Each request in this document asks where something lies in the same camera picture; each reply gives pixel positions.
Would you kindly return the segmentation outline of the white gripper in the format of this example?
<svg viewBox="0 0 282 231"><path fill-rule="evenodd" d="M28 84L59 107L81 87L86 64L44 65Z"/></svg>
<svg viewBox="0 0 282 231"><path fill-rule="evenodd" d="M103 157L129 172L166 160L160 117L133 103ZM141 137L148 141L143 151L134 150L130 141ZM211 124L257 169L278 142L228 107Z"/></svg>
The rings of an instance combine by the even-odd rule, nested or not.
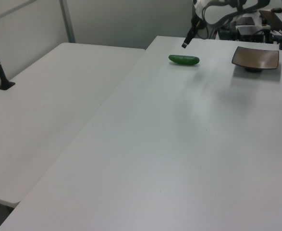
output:
<svg viewBox="0 0 282 231"><path fill-rule="evenodd" d="M188 31L187 36L182 43L183 48L186 48L190 44L192 39L196 36L201 24L201 19L197 15L201 15L203 9L205 8L204 0L192 0L192 4L196 15L194 15L191 19L191 28Z"/></svg>

